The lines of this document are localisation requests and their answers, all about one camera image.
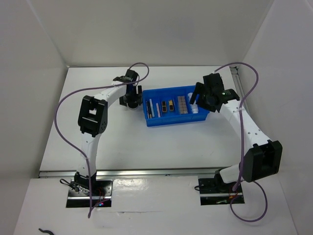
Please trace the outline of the aluminium rail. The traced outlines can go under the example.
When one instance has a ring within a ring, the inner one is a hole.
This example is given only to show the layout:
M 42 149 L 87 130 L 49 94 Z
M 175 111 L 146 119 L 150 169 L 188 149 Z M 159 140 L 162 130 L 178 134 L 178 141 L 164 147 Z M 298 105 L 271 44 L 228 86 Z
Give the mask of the aluminium rail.
M 235 84 L 235 88 L 237 91 L 237 94 L 240 98 L 243 98 L 245 96 L 243 87 L 242 87 L 242 83 L 240 80 L 240 76 L 239 76 L 239 69 L 237 66 L 230 66 L 230 71 L 232 74 L 232 78 Z
M 99 170 L 97 178 L 214 175 L 219 167 Z M 75 171 L 40 171 L 39 178 L 74 177 Z

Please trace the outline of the aluminium rail right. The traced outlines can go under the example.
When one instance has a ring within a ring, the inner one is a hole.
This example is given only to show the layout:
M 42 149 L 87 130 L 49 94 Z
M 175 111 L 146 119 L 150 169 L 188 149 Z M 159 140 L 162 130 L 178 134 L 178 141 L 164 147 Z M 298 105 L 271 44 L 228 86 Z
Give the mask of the aluminium rail right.
M 242 83 L 240 80 L 240 76 L 239 76 L 239 69 L 237 66 L 230 66 L 230 71 L 232 74 L 232 78 L 235 84 L 235 88 L 237 91 L 237 94 L 240 98 L 243 98 L 245 96 L 243 87 L 242 87 Z

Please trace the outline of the brown eyeshadow palette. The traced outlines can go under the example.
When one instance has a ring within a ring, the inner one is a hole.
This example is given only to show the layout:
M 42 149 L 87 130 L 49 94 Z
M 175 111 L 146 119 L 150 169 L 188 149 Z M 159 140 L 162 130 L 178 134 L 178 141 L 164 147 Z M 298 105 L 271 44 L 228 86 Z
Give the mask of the brown eyeshadow palette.
M 178 107 L 180 115 L 188 114 L 185 96 L 178 96 Z

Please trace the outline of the black gold lipstick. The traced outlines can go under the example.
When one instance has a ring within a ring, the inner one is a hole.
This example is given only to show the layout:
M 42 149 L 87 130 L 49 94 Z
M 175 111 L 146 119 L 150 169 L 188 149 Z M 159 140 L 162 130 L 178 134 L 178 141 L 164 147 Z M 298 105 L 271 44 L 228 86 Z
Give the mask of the black gold lipstick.
M 175 106 L 174 106 L 173 100 L 169 100 L 168 104 L 169 104 L 169 111 L 173 112 L 175 110 Z
M 161 107 L 162 107 L 162 112 L 163 112 L 163 113 L 166 113 L 166 112 L 167 112 L 166 101 L 162 101 L 162 102 L 161 102 Z

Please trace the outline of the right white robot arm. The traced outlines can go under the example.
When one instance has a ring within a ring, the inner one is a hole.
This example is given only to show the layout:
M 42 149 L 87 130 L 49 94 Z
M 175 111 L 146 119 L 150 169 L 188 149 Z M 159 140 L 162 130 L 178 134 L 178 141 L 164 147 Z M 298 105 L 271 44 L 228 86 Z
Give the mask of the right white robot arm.
M 238 94 L 224 88 L 220 74 L 211 73 L 203 77 L 203 83 L 196 83 L 189 102 L 221 114 L 241 139 L 239 163 L 215 172 L 215 190 L 224 192 L 231 183 L 237 188 L 242 180 L 250 183 L 278 173 L 283 150 L 281 143 L 272 141 L 261 131 Z

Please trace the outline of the blue plastic organizer bin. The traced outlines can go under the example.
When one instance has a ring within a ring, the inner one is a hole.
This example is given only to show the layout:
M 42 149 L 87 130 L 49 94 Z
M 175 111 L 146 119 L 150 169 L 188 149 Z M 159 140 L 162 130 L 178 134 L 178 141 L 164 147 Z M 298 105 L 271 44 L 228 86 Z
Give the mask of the blue plastic organizer bin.
M 146 119 L 146 125 L 148 127 L 153 126 L 161 126 L 161 125 L 169 125 L 169 124 L 178 124 L 178 123 L 186 123 L 186 122 L 195 122 L 195 121 L 204 121 L 206 120 L 209 111 L 200 108 L 198 114 L 193 114 L 191 112 L 190 106 L 188 104 L 188 93 L 193 93 L 195 87 L 194 86 L 182 86 L 182 87 L 172 87 L 172 88 L 162 88 L 162 89 L 152 89 L 145 90 L 142 93 L 142 101 L 143 101 L 143 113 Z M 178 96 L 185 96 L 186 104 L 188 108 L 188 114 L 180 115 L 179 107 L 178 107 Z M 152 99 L 155 117 L 148 119 L 147 117 L 147 107 L 146 101 Z M 168 101 L 173 100 L 175 110 L 173 112 L 169 111 Z M 161 102 L 166 101 L 167 112 L 162 112 Z M 157 117 L 157 108 L 156 103 L 159 104 L 161 117 Z

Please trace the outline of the black hook bottom left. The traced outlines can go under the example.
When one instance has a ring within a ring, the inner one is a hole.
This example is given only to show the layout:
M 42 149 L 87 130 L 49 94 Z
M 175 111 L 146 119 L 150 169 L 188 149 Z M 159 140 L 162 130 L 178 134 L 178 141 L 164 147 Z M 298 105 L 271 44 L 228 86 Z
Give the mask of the black hook bottom left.
M 48 234 L 48 235 L 54 235 L 54 233 L 50 230 L 43 230 L 41 228 L 38 229 L 41 233 L 45 233 L 45 234 Z

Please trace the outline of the white blue makeup pen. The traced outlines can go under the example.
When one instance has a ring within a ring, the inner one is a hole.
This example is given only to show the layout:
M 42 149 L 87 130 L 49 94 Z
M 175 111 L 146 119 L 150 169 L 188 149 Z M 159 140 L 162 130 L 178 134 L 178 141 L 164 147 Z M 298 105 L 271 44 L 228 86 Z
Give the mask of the white blue makeup pen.
M 153 102 L 151 98 L 149 99 L 149 103 L 150 103 L 151 115 L 152 115 L 152 118 L 154 118 L 155 112 L 154 112 Z

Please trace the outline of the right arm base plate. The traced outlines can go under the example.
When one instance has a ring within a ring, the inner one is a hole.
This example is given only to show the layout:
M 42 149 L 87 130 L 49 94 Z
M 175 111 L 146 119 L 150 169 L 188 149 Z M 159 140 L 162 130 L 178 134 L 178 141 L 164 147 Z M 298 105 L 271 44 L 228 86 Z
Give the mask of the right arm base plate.
M 217 185 L 213 178 L 199 178 L 198 185 L 194 187 L 200 194 L 200 202 L 205 205 L 244 204 L 244 195 L 241 186 L 233 191 L 235 183 Z

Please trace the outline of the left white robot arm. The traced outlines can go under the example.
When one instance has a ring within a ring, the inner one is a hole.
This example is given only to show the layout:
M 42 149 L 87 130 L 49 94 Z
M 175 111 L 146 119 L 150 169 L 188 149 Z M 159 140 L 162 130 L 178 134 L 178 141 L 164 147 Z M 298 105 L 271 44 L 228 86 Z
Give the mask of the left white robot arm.
M 96 155 L 100 137 L 108 126 L 108 109 L 115 102 L 135 109 L 142 104 L 142 88 L 134 82 L 139 78 L 136 71 L 128 69 L 124 76 L 113 79 L 109 88 L 82 99 L 78 125 L 82 136 L 82 157 L 74 175 L 74 182 L 85 195 L 96 191 Z

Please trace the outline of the pink slim makeup tube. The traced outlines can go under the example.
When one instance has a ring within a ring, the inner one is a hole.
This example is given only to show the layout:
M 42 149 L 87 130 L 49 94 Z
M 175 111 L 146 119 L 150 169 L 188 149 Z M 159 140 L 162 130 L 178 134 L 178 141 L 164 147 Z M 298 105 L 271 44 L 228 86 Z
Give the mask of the pink slim makeup tube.
M 156 103 L 156 110 L 157 110 L 157 117 L 160 118 L 161 117 L 161 113 L 160 113 L 160 108 L 159 108 L 159 104 Z

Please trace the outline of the white lotion bottle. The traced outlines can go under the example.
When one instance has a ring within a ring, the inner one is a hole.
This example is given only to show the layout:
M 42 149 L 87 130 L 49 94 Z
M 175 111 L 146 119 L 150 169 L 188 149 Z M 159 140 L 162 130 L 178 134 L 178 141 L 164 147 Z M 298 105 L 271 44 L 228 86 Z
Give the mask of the white lotion bottle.
M 199 109 L 198 109 L 197 104 L 196 103 L 190 104 L 190 100 L 191 100 L 192 94 L 193 93 L 188 93 L 188 104 L 190 106 L 191 112 L 193 114 L 198 114 L 199 113 Z

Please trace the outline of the black round powder jar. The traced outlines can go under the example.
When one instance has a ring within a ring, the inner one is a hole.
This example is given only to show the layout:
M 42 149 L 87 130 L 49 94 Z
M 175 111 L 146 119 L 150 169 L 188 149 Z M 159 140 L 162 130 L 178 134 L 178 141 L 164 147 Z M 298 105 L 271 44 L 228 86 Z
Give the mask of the black round powder jar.
M 136 110 L 139 105 L 137 103 L 128 103 L 128 107 L 130 110 Z

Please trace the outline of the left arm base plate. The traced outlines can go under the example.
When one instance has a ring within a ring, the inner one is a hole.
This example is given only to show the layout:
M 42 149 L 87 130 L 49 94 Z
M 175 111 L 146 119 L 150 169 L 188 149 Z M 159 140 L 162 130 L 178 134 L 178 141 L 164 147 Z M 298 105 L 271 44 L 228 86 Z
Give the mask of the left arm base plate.
M 89 190 L 65 179 L 60 179 L 62 185 L 68 186 L 67 208 L 88 208 Z M 97 181 L 92 188 L 92 206 L 99 208 L 108 208 L 112 206 L 112 185 L 113 180 Z

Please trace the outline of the aluminium rail front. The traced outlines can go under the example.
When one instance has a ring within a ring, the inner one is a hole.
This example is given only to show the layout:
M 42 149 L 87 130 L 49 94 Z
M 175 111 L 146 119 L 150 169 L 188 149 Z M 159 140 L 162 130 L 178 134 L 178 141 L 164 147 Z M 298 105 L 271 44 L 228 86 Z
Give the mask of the aluminium rail front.
M 219 167 L 99 170 L 97 178 L 214 175 Z M 74 177 L 75 171 L 40 171 L 39 178 Z

